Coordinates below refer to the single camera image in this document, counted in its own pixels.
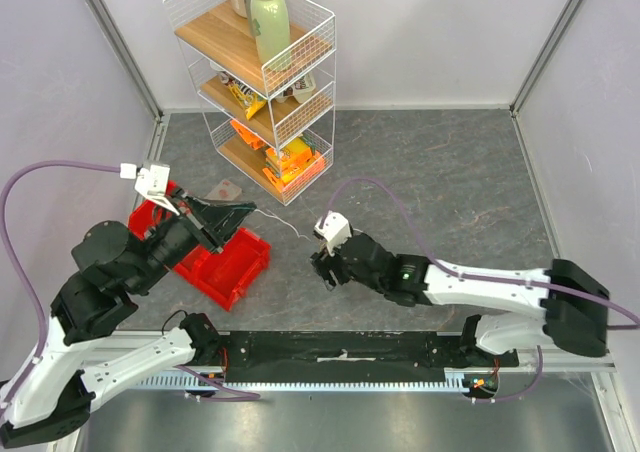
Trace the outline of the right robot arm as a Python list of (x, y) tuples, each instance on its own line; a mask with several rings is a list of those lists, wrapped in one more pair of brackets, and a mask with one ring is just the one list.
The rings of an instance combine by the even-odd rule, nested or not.
[(310, 257), (328, 289), (357, 282), (404, 307), (467, 305), (494, 310), (465, 321), (458, 353), (467, 364), (515, 349), (554, 345), (577, 356), (607, 353), (608, 290), (572, 261), (548, 268), (499, 270), (394, 254), (340, 213), (319, 219)]

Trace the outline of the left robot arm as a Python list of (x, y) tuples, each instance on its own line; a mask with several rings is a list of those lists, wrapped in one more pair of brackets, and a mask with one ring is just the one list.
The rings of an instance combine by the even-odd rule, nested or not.
[(96, 224), (71, 255), (78, 270), (51, 303), (44, 348), (25, 365), (25, 381), (3, 384), (8, 407), (1, 444), (18, 448), (56, 441), (81, 428), (90, 414), (144, 378), (170, 367), (208, 365), (221, 339), (204, 313), (187, 315), (155, 342), (87, 367), (87, 357), (145, 296), (197, 247), (219, 253), (257, 208), (249, 202), (209, 201), (178, 189), (175, 211), (137, 237), (118, 221)]

